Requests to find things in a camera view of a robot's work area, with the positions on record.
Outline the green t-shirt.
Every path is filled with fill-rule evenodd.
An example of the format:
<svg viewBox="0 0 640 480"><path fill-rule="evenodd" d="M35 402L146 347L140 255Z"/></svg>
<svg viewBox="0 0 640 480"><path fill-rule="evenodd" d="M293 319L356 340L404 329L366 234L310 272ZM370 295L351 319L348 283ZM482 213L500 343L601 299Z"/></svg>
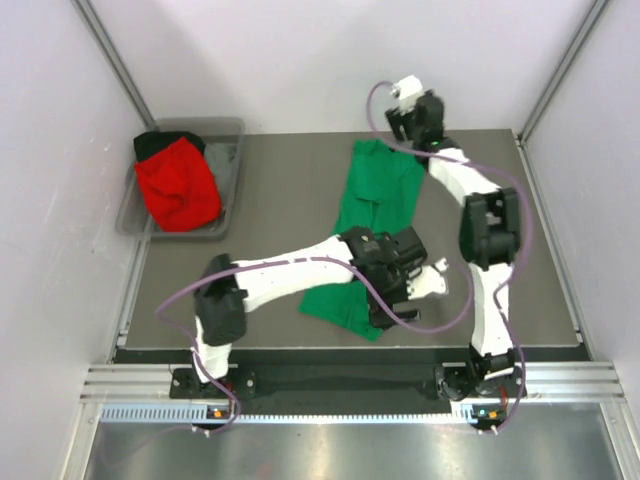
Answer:
<svg viewBox="0 0 640 480"><path fill-rule="evenodd" d="M425 170L405 153L379 140L358 140L332 232L366 227L395 234L412 223ZM383 333L369 324L367 289L358 282L320 286L306 291L302 314L317 317L368 340Z"/></svg>

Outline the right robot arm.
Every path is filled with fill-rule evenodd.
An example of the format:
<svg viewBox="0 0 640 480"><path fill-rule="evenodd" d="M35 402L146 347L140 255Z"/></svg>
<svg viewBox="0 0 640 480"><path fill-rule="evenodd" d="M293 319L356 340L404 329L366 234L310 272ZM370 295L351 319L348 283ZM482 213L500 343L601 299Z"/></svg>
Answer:
<svg viewBox="0 0 640 480"><path fill-rule="evenodd" d="M431 91L403 93L385 112L395 139L411 144L416 160L461 208L459 250L473 282L474 329L466 378L447 374L442 389L455 398L492 394L515 372L516 347L509 331L509 287L521 247L520 201L472 166L444 131L444 103Z"/></svg>

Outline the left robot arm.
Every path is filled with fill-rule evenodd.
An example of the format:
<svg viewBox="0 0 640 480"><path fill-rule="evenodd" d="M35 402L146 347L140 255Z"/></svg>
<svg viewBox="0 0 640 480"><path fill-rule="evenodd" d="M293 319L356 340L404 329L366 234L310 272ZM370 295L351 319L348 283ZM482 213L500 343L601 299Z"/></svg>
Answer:
<svg viewBox="0 0 640 480"><path fill-rule="evenodd" d="M205 396L216 396L226 387L232 343L247 331L246 314L298 291L323 285L354 286L362 283L350 270L333 262L311 262L330 257L357 269L388 306L447 291L436 267L425 263L427 252L413 228L395 235L376 234L356 226L294 252L267 260L237 261L228 255L211 260L204 275L239 269L214 280L193 294L197 351L192 384Z"/></svg>

